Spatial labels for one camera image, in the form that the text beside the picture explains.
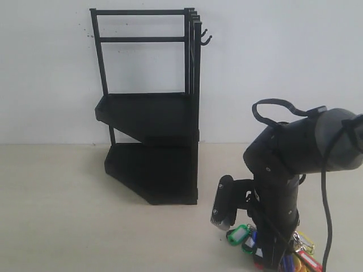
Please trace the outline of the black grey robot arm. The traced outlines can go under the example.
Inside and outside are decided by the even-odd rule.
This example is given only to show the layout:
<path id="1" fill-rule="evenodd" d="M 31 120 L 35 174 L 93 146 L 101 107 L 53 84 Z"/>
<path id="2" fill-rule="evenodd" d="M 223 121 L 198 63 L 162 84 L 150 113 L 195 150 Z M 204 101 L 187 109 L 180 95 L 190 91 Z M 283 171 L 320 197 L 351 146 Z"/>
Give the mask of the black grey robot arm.
<path id="1" fill-rule="evenodd" d="M 253 175 L 250 215 L 267 271 L 277 271 L 299 222 L 301 176 L 350 171 L 362 165 L 362 115 L 341 108 L 295 110 L 277 122 L 252 111 L 265 129 L 243 160 Z"/>

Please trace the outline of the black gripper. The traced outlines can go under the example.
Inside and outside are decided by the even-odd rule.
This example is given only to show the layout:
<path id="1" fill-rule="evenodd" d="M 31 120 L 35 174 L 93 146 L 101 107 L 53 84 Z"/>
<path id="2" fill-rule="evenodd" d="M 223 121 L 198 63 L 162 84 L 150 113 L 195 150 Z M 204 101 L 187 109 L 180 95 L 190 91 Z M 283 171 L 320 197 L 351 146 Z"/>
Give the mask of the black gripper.
<path id="1" fill-rule="evenodd" d="M 254 260 L 258 261 L 263 269 L 279 269 L 283 257 L 293 251 L 291 240 L 293 232 L 299 225 L 299 214 L 293 217 L 291 223 L 273 222 L 271 218 L 256 209 L 252 209 L 249 216 L 257 230 Z"/>

